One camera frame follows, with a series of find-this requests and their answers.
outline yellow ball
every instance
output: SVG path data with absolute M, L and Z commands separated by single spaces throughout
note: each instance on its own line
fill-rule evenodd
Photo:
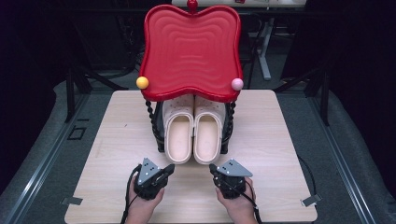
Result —
M 147 88 L 149 85 L 149 80 L 146 77 L 139 77 L 136 80 L 136 86 L 140 89 L 143 90 L 145 88 Z

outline wavy engraved pattern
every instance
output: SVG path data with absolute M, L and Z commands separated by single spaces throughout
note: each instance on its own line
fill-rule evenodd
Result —
M 234 94 L 231 81 L 241 76 L 236 57 L 239 23 L 234 14 L 214 10 L 200 15 L 163 10 L 146 20 L 147 49 L 141 74 L 151 95 L 200 91 Z

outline person's left hand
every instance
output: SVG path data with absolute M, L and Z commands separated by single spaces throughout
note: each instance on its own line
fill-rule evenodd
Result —
M 134 193 L 134 180 L 136 176 L 132 178 L 131 187 L 129 191 L 129 200 L 133 200 L 136 197 L 136 193 Z M 147 224 L 154 212 L 155 207 L 161 202 L 163 199 L 163 194 L 165 189 L 162 188 L 158 192 L 157 196 L 153 200 L 146 200 L 140 197 L 136 197 L 134 201 L 131 203 L 131 206 L 128 210 L 128 217 L 126 219 L 126 223 L 134 223 L 134 224 Z

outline pair of shoes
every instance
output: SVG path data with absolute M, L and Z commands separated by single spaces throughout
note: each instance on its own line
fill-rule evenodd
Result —
M 193 152 L 201 164 L 219 158 L 226 105 L 186 94 L 163 102 L 166 157 L 174 164 L 188 161 Z

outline hand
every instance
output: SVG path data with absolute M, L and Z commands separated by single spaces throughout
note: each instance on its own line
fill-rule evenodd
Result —
M 248 177 L 245 177 L 245 180 L 247 182 L 245 194 L 254 201 L 256 199 L 256 195 L 253 189 L 253 181 Z M 254 218 L 253 204 L 244 196 L 241 195 L 235 199 L 224 199 L 220 189 L 218 188 L 216 188 L 216 193 L 218 194 L 219 202 L 227 209 L 228 215 L 233 220 L 234 224 L 257 223 Z
M 136 176 L 134 176 L 131 181 L 129 200 L 133 200 L 134 197 L 136 197 L 136 193 L 134 193 L 135 178 Z M 153 200 L 145 200 L 140 197 L 136 197 L 129 207 L 126 223 L 147 224 L 152 216 L 152 213 L 154 212 L 155 207 L 163 199 L 164 192 L 164 188 L 160 189 L 157 196 Z

